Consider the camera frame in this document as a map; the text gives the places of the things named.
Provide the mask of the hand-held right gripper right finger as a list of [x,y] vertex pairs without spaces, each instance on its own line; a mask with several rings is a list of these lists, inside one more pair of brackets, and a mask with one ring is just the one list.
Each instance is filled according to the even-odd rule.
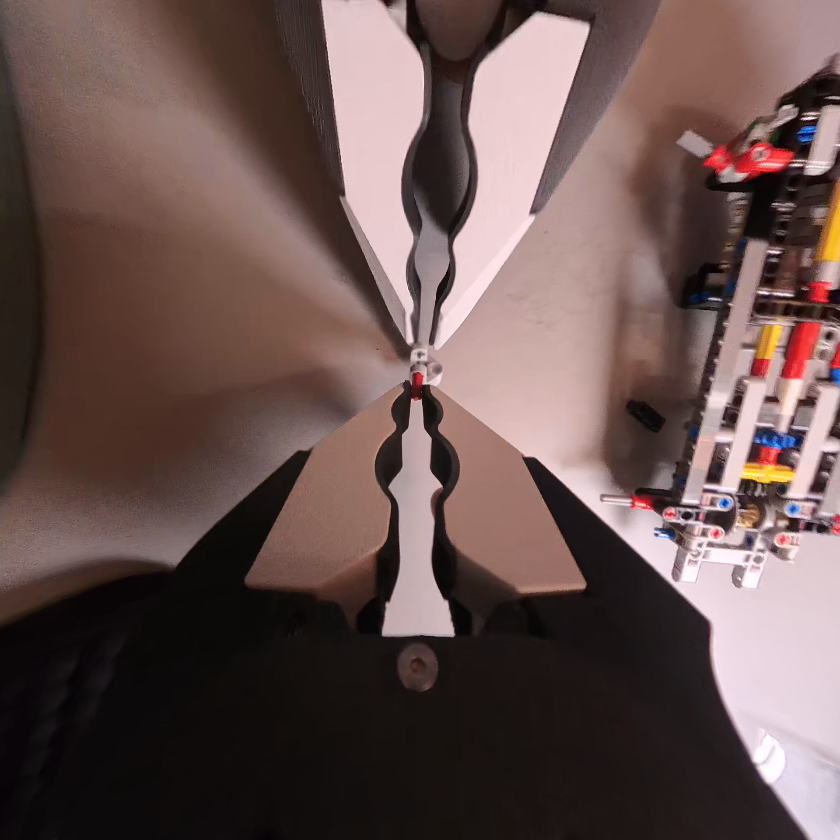
[[423,387],[438,482],[431,562],[455,635],[477,635],[502,605],[576,595],[585,576],[522,454],[443,394]]

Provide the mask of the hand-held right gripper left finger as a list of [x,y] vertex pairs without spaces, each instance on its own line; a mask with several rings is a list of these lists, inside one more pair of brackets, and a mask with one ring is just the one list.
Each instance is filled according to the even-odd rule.
[[245,576],[251,590],[337,604],[347,622],[378,634],[400,565],[398,509],[410,386],[386,391],[310,450]]

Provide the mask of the grey red lego connector assembly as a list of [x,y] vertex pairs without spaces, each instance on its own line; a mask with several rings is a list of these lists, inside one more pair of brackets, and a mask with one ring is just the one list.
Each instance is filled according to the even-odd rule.
[[408,357],[408,385],[412,401],[422,399],[426,386],[440,385],[442,365],[430,355],[425,344],[415,344]]

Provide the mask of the black lego connector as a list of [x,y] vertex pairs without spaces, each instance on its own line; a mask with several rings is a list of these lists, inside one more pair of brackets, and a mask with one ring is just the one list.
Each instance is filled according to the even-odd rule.
[[666,422],[665,416],[647,401],[636,399],[627,400],[625,402],[625,411],[652,434],[658,434]]

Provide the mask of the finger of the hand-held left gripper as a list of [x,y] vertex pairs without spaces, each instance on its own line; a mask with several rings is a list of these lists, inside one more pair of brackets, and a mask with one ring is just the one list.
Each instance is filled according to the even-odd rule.
[[452,240],[435,349],[456,332],[530,227],[536,190],[591,25],[535,11],[477,64],[467,105],[475,192]]
[[405,164],[425,116],[425,66],[405,5],[322,1],[341,205],[400,335],[413,344]]

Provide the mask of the lego car chassis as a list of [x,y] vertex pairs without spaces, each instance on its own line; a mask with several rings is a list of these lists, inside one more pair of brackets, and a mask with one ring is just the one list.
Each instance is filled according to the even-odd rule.
[[677,145],[728,209],[680,300],[715,329],[670,486],[601,500],[661,519],[676,582],[715,564],[755,589],[803,535],[838,536],[838,54],[732,140]]

